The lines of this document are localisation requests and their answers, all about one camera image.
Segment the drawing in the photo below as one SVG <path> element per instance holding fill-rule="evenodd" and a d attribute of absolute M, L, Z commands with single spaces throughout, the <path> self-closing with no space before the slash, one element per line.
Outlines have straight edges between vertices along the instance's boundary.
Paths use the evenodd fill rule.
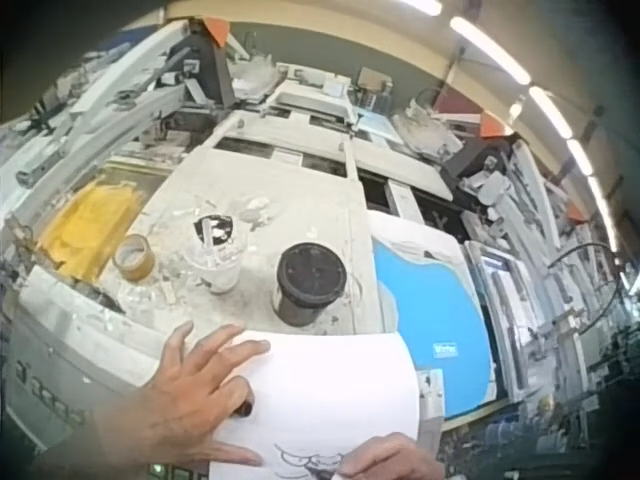
<path fill-rule="evenodd" d="M 309 455 L 299 456 L 284 451 L 278 445 L 274 445 L 280 452 L 280 458 L 290 467 L 299 469 L 298 474 L 281 475 L 276 473 L 278 478 L 283 480 L 331 480 L 338 470 L 344 455 L 336 454 L 332 456 Z"/>

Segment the masking tape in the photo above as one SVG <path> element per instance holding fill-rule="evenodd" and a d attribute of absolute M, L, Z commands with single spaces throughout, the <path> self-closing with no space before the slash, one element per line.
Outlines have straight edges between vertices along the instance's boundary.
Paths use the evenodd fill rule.
<path fill-rule="evenodd" d="M 149 241 L 142 235 L 127 235 L 112 257 L 120 274 L 130 282 L 139 282 L 148 277 L 156 264 L 156 256 Z"/>

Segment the white paper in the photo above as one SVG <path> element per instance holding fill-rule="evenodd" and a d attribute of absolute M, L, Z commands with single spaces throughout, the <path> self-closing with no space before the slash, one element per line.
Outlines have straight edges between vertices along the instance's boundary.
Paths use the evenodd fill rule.
<path fill-rule="evenodd" d="M 344 454 L 371 437 L 417 438 L 418 382 L 397 333 L 244 338 L 271 342 L 264 358 L 238 372 L 251 383 L 254 409 L 227 420 L 214 438 L 255 450 L 265 465 L 212 463 L 211 479 L 316 480 L 314 468 L 335 471 Z"/>

